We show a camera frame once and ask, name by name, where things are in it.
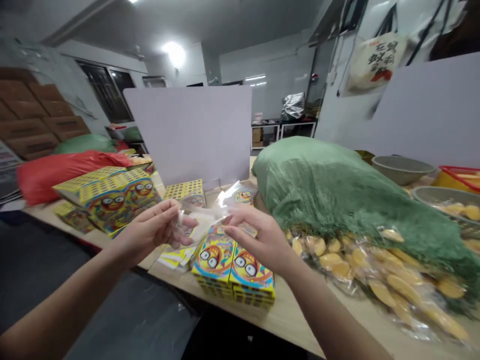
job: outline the wooden table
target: wooden table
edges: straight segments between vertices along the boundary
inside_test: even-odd
[[[250,165],[253,164],[255,157],[250,159]],[[159,176],[154,175],[153,181],[161,195],[165,193],[165,187]],[[250,180],[257,183],[256,178],[250,174]],[[428,181],[423,179],[420,183],[425,185]],[[220,190],[207,191],[207,204],[212,204]],[[53,213],[53,208],[59,205],[57,201],[49,205],[39,205],[26,208],[27,214],[39,219],[42,222],[50,224],[60,230],[65,231],[89,244],[103,249],[110,241],[108,236],[99,230],[93,230],[88,234],[82,234],[70,226],[63,223]],[[255,205],[261,210],[263,204],[256,201]],[[270,311],[258,309],[253,306],[222,300],[213,296],[206,295],[191,272],[180,273],[170,270],[166,266],[156,262],[160,255],[160,250],[152,252],[138,266],[147,269],[152,276],[190,293],[206,302],[218,306],[241,319],[244,319],[278,337],[285,339],[301,348],[310,351],[321,357],[325,357],[322,349],[318,345],[312,331],[310,330],[300,308],[292,294],[290,288],[280,276],[275,277],[276,300]],[[475,351],[468,351],[463,347],[457,346],[449,341],[443,343],[425,342],[412,339],[402,333],[390,320],[381,313],[381,310],[369,300],[356,300],[344,295],[331,283],[328,284],[331,291],[338,300],[350,311],[350,313],[362,324],[365,331],[369,331],[382,344],[390,354],[397,360],[452,360],[452,359],[478,359],[479,354]],[[472,322],[465,317],[457,319],[462,326],[469,332],[471,343],[480,344],[480,323]]]

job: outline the gray bowl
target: gray bowl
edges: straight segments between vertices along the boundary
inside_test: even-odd
[[[411,195],[415,200],[431,207],[441,205],[445,202],[462,203],[463,205],[476,205],[480,207],[480,195],[448,187],[420,186],[413,189]],[[437,207],[435,207],[435,209],[460,225],[462,237],[480,239],[480,222],[469,220],[462,216],[452,215]]]
[[[437,168],[425,162],[403,156],[375,156],[372,166],[395,184],[408,185]]]

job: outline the green sack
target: green sack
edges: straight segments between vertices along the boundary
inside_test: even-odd
[[[418,201],[355,152],[302,136],[260,152],[252,168],[265,206],[283,229],[301,225],[313,235],[352,232],[382,248],[396,247],[423,264],[466,281],[451,310],[468,315],[480,299],[480,259],[460,238],[459,226]],[[387,243],[377,227],[395,226],[405,242]]]
[[[129,127],[123,134],[125,140],[131,143],[142,142],[144,139],[140,134],[139,128],[137,126]]]
[[[80,135],[62,142],[55,148],[53,154],[75,154],[88,150],[116,153],[117,149],[114,146],[117,144],[115,140],[99,134]]]

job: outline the basket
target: basket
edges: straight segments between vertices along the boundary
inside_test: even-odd
[[[441,173],[432,186],[451,188],[466,191],[469,193],[480,194],[480,176],[478,179],[468,179],[463,176],[472,176],[480,173],[480,169],[471,167],[440,166]]]
[[[425,162],[403,156],[375,156],[371,162],[376,170],[400,186],[413,183],[436,169]]]
[[[462,203],[464,205],[477,205],[480,207],[480,195],[471,192],[455,190],[448,187],[438,186],[420,186],[412,191],[412,196],[415,200],[424,203],[428,206],[434,207],[438,204],[451,201],[454,203]],[[458,223],[463,238],[480,239],[480,222],[466,219],[461,216],[455,216],[448,212],[436,209],[449,217],[451,220]]]

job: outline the red plastic bag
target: red plastic bag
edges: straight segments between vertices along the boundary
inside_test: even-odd
[[[18,168],[16,175],[23,198],[33,206],[59,199],[52,186],[106,166],[126,168],[132,165],[125,154],[85,151],[27,161]]]

